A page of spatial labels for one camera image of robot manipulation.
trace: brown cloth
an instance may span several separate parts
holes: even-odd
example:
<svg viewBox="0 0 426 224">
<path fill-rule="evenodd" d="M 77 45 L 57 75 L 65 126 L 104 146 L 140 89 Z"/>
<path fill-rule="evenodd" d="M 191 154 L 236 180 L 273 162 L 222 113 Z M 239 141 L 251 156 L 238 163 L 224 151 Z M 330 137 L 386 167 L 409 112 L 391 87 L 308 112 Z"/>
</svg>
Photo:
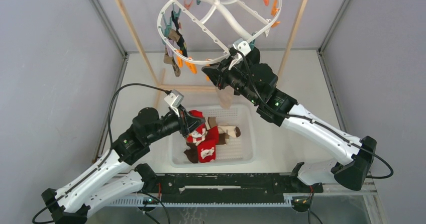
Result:
<svg viewBox="0 0 426 224">
<path fill-rule="evenodd" d="M 226 145 L 229 141 L 229 137 L 232 135 L 234 135 L 232 136 L 234 138 L 238 138 L 239 136 L 241 136 L 240 128 L 235 127 L 234 131 L 235 131 L 235 135 L 234 133 L 229 131 L 226 131 L 225 133 L 221 133 L 221 131 L 219 131 L 219 142 L 216 145 Z"/>
<path fill-rule="evenodd" d="M 186 145 L 190 147 L 189 150 L 185 150 L 183 153 L 188 157 L 188 160 L 196 164 L 198 163 L 198 152 L 197 152 L 197 146 L 194 143 L 188 143 L 186 142 Z"/>
</svg>

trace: wooden pole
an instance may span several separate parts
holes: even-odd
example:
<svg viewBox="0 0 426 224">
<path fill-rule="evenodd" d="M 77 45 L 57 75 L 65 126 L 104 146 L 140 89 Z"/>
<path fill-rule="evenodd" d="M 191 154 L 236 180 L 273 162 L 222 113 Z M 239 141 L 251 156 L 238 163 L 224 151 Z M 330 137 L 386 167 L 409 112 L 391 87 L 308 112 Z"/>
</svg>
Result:
<svg viewBox="0 0 426 224">
<path fill-rule="evenodd" d="M 166 69 L 163 68 L 163 70 L 161 71 L 161 78 L 160 78 L 160 84 L 163 84 L 164 82 L 164 75 L 166 75 Z M 155 97 L 155 102 L 154 102 L 154 108 L 158 108 L 158 102 L 160 101 L 160 96 L 163 92 L 161 91 L 157 91 L 157 96 Z"/>
<path fill-rule="evenodd" d="M 154 81 L 155 86 L 158 86 L 159 85 L 158 80 L 154 74 L 154 71 L 152 70 L 151 63 L 149 62 L 148 56 L 146 55 L 145 50 L 142 46 L 142 43 L 139 40 L 135 27 L 133 26 L 133 23 L 130 20 L 129 13 L 126 10 L 123 0 L 115 0 L 115 1 L 117 3 L 117 6 L 120 9 L 121 15 L 123 15 L 123 18 L 124 18 L 124 21 L 126 22 L 127 27 L 129 28 L 130 35 L 132 35 L 132 38 L 135 41 L 136 47 L 138 48 L 139 53 L 141 54 L 143 60 L 145 61 L 145 64 L 147 65 L 147 68 L 151 74 L 151 77 L 152 77 L 152 80 Z"/>
<path fill-rule="evenodd" d="M 300 22 L 302 20 L 303 12 L 306 7 L 307 0 L 302 0 L 300 4 L 299 11 L 296 15 L 296 19 L 293 24 L 293 28 L 291 29 L 291 34 L 287 42 L 287 47 L 285 48 L 285 53 L 281 61 L 280 68 L 278 70 L 278 81 L 281 79 L 282 71 L 284 70 L 285 64 L 287 63 L 288 57 L 290 56 L 291 47 L 293 46 L 294 39 L 296 38 L 297 30 L 299 29 Z"/>
</svg>

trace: black cable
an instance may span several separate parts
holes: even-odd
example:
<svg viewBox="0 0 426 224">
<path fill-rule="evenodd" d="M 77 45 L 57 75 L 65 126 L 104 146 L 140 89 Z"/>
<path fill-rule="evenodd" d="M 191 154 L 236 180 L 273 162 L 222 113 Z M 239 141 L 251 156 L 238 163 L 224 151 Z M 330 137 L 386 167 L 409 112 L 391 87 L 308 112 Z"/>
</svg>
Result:
<svg viewBox="0 0 426 224">
<path fill-rule="evenodd" d="M 156 200 L 158 203 L 160 203 L 160 205 L 162 205 L 162 206 L 163 206 L 164 211 L 166 212 L 166 215 L 167 215 L 167 221 L 168 221 L 168 223 L 170 224 L 169 211 L 167 210 L 166 206 L 165 206 L 165 205 L 164 205 L 164 204 L 160 201 L 160 199 L 156 198 L 156 197 L 155 197 L 155 196 L 153 196 L 153 195 L 148 194 L 146 191 L 142 191 L 142 194 L 147 195 L 147 196 L 149 196 L 149 197 L 153 198 L 153 199 L 154 199 L 154 200 Z"/>
<path fill-rule="evenodd" d="M 160 222 L 158 222 L 155 218 L 153 218 L 149 213 L 144 212 L 144 214 L 149 217 L 151 220 L 153 220 L 156 224 L 160 224 Z"/>
<path fill-rule="evenodd" d="M 143 84 L 143 83 L 130 83 L 130 84 L 126 84 L 123 85 L 122 87 L 120 87 L 113 95 L 113 98 L 111 99 L 111 103 L 110 103 L 110 108 L 108 110 L 108 135 L 110 137 L 110 143 L 111 143 L 111 147 L 110 150 L 108 151 L 108 154 L 105 156 L 105 158 L 97 165 L 98 168 L 101 167 L 101 165 L 107 160 L 107 158 L 110 156 L 111 152 L 113 151 L 113 135 L 111 133 L 111 112 L 112 112 L 112 108 L 114 105 L 114 100 L 116 99 L 117 95 L 119 94 L 119 92 L 121 90 L 123 90 L 123 88 L 129 87 L 129 86 L 143 86 L 143 87 L 148 87 L 148 88 L 152 88 L 158 91 L 162 91 L 165 92 L 166 94 L 171 93 L 171 91 L 168 90 L 164 90 L 162 88 L 158 88 L 158 87 L 154 87 L 154 86 L 150 86 L 147 84 Z M 77 186 L 79 186 L 83 181 L 85 181 L 90 175 L 92 175 L 94 172 L 96 172 L 97 169 L 93 169 L 90 173 L 88 173 L 86 176 L 84 176 L 80 181 L 78 181 L 77 183 L 75 183 L 71 188 L 69 188 L 66 192 L 65 195 L 60 196 L 58 199 L 56 199 L 54 202 L 50 203 L 49 205 L 47 205 L 45 208 L 41 209 L 37 214 L 35 214 L 35 216 L 33 217 L 33 224 L 49 224 L 49 223 L 53 223 L 52 220 L 50 221 L 44 221 L 44 222 L 37 222 L 36 218 L 45 210 L 47 210 L 49 207 L 53 206 L 54 204 L 56 204 L 60 199 L 62 199 L 64 196 L 66 196 L 66 194 L 72 192 L 73 189 L 75 189 Z"/>
<path fill-rule="evenodd" d="M 360 150 L 362 150 L 364 152 L 367 152 L 368 154 L 376 157 L 381 162 L 383 162 L 383 164 L 385 164 L 387 168 L 389 168 L 390 173 L 388 175 L 385 175 L 385 176 L 367 176 L 366 178 L 370 178 L 370 179 L 387 179 L 387 178 L 389 178 L 389 177 L 391 177 L 393 175 L 393 168 L 383 158 L 381 158 L 380 156 L 376 155 L 375 153 L 373 153 L 373 152 L 371 152 L 371 151 L 369 151 L 369 150 L 367 150 L 367 149 L 365 149 L 365 148 L 363 148 L 363 147 L 361 147 L 359 145 L 351 143 L 351 141 L 349 141 L 348 139 L 346 139 L 345 137 L 343 137 L 342 135 L 340 135 L 339 133 L 337 133 L 336 131 L 334 131 L 333 129 L 331 129 L 330 127 L 328 127 L 327 125 L 324 125 L 323 123 L 319 123 L 319 122 L 317 122 L 317 121 L 315 121 L 315 120 L 313 120 L 311 118 L 305 117 L 305 116 L 278 113 L 273 108 L 271 108 L 270 106 L 268 106 L 265 103 L 265 101 L 263 100 L 263 98 L 260 96 L 260 94 L 259 94 L 259 92 L 258 92 L 258 90 L 256 88 L 256 85 L 255 85 L 255 83 L 254 83 L 254 81 L 252 79 L 252 73 L 250 72 L 250 67 L 249 67 L 249 64 L 247 62 L 246 56 L 242 52 L 240 52 L 238 50 L 236 50 L 236 52 L 242 56 L 244 65 L 245 65 L 245 67 L 247 69 L 249 82 L 250 82 L 251 86 L 253 87 L 253 90 L 254 90 L 255 94 L 257 95 L 258 99 L 265 106 L 265 108 L 267 110 L 269 110 L 269 111 L 273 112 L 274 114 L 276 114 L 278 116 L 281 116 L 283 118 L 299 118 L 299 119 L 307 120 L 307 121 L 309 121 L 312 124 L 319 125 L 319 126 L 323 127 L 324 129 L 330 131 L 331 133 L 333 133 L 334 135 L 336 135 L 340 139 L 342 139 L 344 142 L 346 142 L 346 143 L 348 143 L 348 144 L 350 144 L 352 146 L 355 146 L 356 148 L 358 148 L 358 149 L 360 149 Z"/>
<path fill-rule="evenodd" d="M 313 202 L 313 195 L 315 194 L 315 188 L 317 188 L 320 184 L 316 184 L 315 187 L 312 187 L 312 195 L 310 196 L 310 202 L 309 202 L 309 209 L 307 210 L 307 222 L 310 224 L 310 215 L 312 214 L 313 216 L 316 217 L 316 219 L 323 224 L 323 222 L 321 221 L 321 219 L 315 214 L 313 213 L 313 211 L 311 211 L 310 209 L 312 208 L 312 202 Z"/>
<path fill-rule="evenodd" d="M 38 221 L 36 221 L 36 218 L 41 214 L 41 213 L 43 213 L 45 210 L 47 210 L 48 208 L 50 208 L 50 207 L 52 207 L 54 204 L 56 204 L 60 199 L 62 199 L 64 196 L 62 195 L 62 196 L 60 196 L 56 201 L 54 201 L 54 202 L 52 202 L 52 203 L 50 203 L 49 205 L 47 205 L 46 207 L 44 207 L 43 209 L 41 209 L 37 214 L 35 214 L 35 216 L 33 217 L 33 220 L 32 220 L 32 222 L 33 222 L 33 224 L 49 224 L 49 223 L 53 223 L 53 221 L 52 220 L 50 220 L 50 221 L 43 221 L 43 222 L 38 222 Z"/>
<path fill-rule="evenodd" d="M 367 176 L 366 178 L 369 178 L 369 179 L 387 179 L 387 178 L 389 178 L 389 177 L 391 177 L 392 175 L 393 175 L 393 168 L 389 165 L 389 163 L 387 163 L 382 157 L 380 157 L 380 156 L 378 156 L 378 155 L 376 155 L 374 152 L 372 152 L 372 151 L 369 151 L 369 150 L 367 150 L 367 149 L 364 149 L 364 148 L 362 148 L 361 146 L 359 146 L 359 145 L 357 145 L 357 144 L 352 144 L 353 146 L 355 146 L 356 148 L 358 148 L 358 149 L 360 149 L 360 150 L 362 150 L 362 151 L 365 151 L 365 152 L 367 152 L 368 154 L 370 154 L 370 155 L 372 155 L 372 156 L 374 156 L 374 157 L 376 157 L 377 159 L 379 159 L 381 162 L 383 162 L 383 164 L 385 164 L 386 165 L 386 167 L 387 168 L 389 168 L 389 170 L 390 170 L 390 173 L 388 174 L 388 175 L 385 175 L 385 176 Z"/>
<path fill-rule="evenodd" d="M 315 218 L 321 223 L 321 224 L 323 224 L 323 222 L 321 221 L 321 219 L 313 212 L 313 211 L 310 211 L 310 213 L 313 215 L 313 216 L 315 216 Z"/>
</svg>

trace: gray wall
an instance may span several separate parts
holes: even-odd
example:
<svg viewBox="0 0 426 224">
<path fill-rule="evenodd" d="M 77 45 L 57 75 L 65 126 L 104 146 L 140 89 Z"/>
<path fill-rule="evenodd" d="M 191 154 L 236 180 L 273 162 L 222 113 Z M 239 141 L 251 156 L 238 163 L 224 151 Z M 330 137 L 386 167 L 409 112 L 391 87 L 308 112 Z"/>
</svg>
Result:
<svg viewBox="0 0 426 224">
<path fill-rule="evenodd" d="M 0 0 L 0 25 L 0 222 L 30 223 L 89 166 L 122 57 L 89 0 Z"/>
<path fill-rule="evenodd" d="M 425 23 L 424 0 L 353 0 L 325 52 L 349 131 L 395 169 L 375 181 L 390 223 L 424 223 Z"/>
</svg>

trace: white bracket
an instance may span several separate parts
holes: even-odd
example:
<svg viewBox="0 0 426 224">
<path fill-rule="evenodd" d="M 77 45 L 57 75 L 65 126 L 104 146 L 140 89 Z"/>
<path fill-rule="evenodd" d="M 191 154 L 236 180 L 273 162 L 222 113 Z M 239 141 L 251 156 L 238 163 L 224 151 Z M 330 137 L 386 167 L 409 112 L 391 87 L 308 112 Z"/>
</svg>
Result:
<svg viewBox="0 0 426 224">
<path fill-rule="evenodd" d="M 252 49 L 250 48 L 250 44 L 246 41 L 244 41 L 242 38 L 240 38 L 239 40 L 237 40 L 236 42 L 234 42 L 232 44 L 232 46 L 242 52 L 244 54 L 244 56 L 246 56 L 247 54 L 249 54 L 249 52 L 252 51 Z M 236 55 L 236 58 L 234 60 L 232 60 L 231 64 L 229 65 L 229 70 L 236 65 L 237 63 L 239 63 L 241 60 L 243 59 L 243 57 L 240 54 Z"/>
<path fill-rule="evenodd" d="M 180 103 L 182 102 L 183 98 L 184 96 L 177 90 L 172 90 L 172 92 L 164 98 L 164 101 L 166 101 L 166 103 L 170 106 L 170 108 L 175 112 L 178 117 L 180 117 L 180 115 L 177 107 L 180 106 Z"/>
</svg>

